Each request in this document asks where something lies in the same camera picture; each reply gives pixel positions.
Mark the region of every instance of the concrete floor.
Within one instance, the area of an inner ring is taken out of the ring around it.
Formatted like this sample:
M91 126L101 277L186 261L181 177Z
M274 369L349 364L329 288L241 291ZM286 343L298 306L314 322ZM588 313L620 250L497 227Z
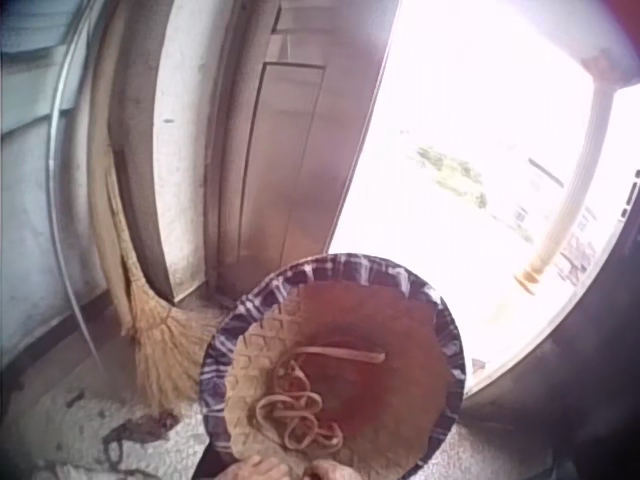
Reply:
M109 473L102 437L144 413L133 393L132 351L118 335L112 311L91 328L102 339L100 355L108 381L81 336L73 334L33 365L23 378L24 388L12 397L1 434L3 446L23 472L53 464L58 478L123 478ZM138 470L129 478L187 479L206 442L197 407L186 407L167 440L125 442L120 468ZM546 456L543 448L514 432L457 426L417 478L520 480L542 469Z

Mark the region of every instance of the door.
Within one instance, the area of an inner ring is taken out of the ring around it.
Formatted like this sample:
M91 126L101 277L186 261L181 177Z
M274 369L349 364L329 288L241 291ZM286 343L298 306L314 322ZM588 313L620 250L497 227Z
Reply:
M221 166L217 286L232 298L323 253L399 0L254 3Z

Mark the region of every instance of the straw broom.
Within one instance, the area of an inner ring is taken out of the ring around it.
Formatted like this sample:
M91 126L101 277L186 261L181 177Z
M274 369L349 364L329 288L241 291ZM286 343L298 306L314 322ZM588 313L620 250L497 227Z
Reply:
M105 32L93 73L88 184L93 230L107 285L135 344L138 387L151 410L180 411L197 398L206 345L219 315L181 310L158 297L138 262L118 191L108 135L109 101L131 0L119 2Z

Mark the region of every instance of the straw hat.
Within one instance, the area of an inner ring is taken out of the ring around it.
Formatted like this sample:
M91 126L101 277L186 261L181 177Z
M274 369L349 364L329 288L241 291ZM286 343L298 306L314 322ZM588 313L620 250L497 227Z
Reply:
M317 455L283 447L277 425L266 431L257 421L256 406L273 393L278 362L293 348L318 345L384 353L375 365L304 357L301 369L322 397L321 413L344 436L332 458L372 480L415 474L456 421L462 343L445 302L424 280L365 255L301 261L239 300L209 344L200 377L215 448L238 459L274 456L301 475Z

